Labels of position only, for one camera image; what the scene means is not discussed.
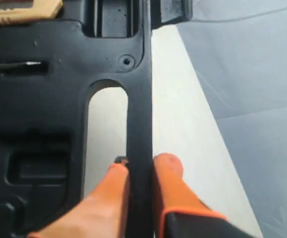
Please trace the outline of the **black orange right gripper right finger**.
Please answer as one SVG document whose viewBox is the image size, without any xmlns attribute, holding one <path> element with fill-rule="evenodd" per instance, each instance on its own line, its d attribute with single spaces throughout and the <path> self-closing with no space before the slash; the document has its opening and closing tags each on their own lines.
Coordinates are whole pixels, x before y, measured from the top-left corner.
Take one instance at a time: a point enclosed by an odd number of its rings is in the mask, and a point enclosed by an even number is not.
<svg viewBox="0 0 287 238">
<path fill-rule="evenodd" d="M 183 181 L 180 159 L 153 159 L 153 211 L 157 238 L 249 238 L 224 215 L 209 208 Z"/>
</svg>

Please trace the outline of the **black orange right gripper left finger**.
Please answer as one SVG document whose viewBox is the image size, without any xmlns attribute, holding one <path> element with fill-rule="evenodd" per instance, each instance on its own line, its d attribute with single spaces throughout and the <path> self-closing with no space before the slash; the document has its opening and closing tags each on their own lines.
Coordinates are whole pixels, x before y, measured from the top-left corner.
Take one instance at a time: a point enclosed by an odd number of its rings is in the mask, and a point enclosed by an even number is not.
<svg viewBox="0 0 287 238">
<path fill-rule="evenodd" d="M 117 157 L 99 184 L 74 208 L 29 238 L 123 238 L 130 178 L 128 159 Z"/>
</svg>

